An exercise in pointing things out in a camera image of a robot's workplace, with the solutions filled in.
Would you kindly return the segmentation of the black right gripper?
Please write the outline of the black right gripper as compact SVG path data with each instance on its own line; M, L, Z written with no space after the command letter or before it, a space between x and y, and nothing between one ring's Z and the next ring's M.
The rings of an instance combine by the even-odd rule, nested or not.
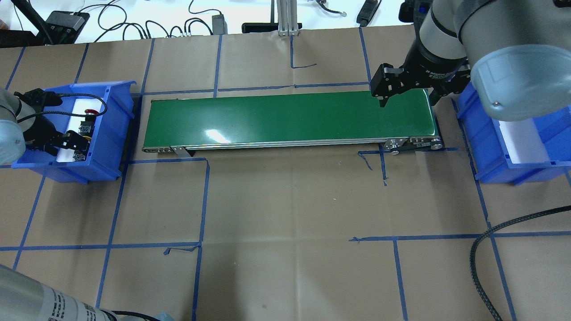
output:
M415 40L401 68L379 65L371 79L371 96L384 108L389 98L404 90L432 88L430 105L435 106L441 98L461 93L470 82L469 74L466 58L441 58Z

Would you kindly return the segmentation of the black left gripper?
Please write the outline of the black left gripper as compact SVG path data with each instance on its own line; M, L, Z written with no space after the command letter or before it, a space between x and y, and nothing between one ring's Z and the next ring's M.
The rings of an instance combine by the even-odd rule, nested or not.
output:
M57 155L58 149L51 143L51 140L58 136L58 130L53 122L44 115L39 115L24 120L21 124L23 126L23 138L28 149L39 150L53 156ZM86 147L87 140L75 131L67 131L58 136L59 149L83 151Z

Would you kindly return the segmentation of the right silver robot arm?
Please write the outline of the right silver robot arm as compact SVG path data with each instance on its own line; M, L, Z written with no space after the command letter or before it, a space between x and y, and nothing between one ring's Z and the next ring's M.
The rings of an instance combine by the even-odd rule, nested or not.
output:
M379 65L371 95L384 107L411 89L436 100L476 89L484 111L511 122L570 104L568 0L434 0L402 66Z

